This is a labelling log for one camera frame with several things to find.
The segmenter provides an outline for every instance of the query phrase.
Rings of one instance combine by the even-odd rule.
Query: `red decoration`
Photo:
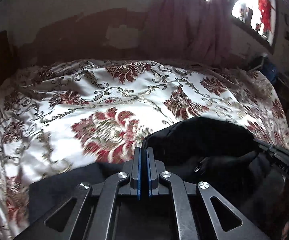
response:
[[[264,31],[271,30],[270,27],[270,15],[271,15],[271,3],[269,0],[259,0],[259,10],[262,15],[261,22],[264,24]]]

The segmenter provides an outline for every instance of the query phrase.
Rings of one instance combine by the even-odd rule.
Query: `pink curtain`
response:
[[[150,58],[218,65],[230,50],[228,0],[153,0],[140,40]]]

